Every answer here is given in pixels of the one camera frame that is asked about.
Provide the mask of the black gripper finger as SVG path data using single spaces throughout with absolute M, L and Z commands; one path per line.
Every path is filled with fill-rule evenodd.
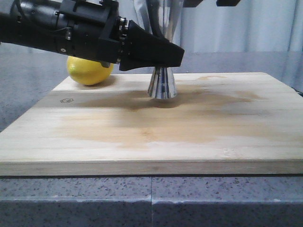
M 121 71 L 144 67 L 178 67 L 181 65 L 184 49 L 165 38 L 145 32 L 130 20 L 120 55 Z
M 184 0 L 184 7 L 197 7 L 203 0 Z
M 217 0 L 218 7 L 235 7 L 241 0 Z

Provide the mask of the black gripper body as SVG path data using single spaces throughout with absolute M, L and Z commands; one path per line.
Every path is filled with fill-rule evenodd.
M 103 0 L 99 4 L 86 0 L 64 0 L 58 10 L 57 39 L 65 54 L 92 61 L 119 63 L 127 20 L 119 16 L 119 3 Z

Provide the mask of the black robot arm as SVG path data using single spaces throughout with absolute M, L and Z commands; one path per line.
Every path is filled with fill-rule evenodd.
M 147 1 L 150 32 L 119 16 L 115 0 L 3 0 L 0 40 L 82 59 L 116 63 L 121 71 L 178 67 L 184 50 L 160 33 L 160 13 L 177 14 L 197 0 Z

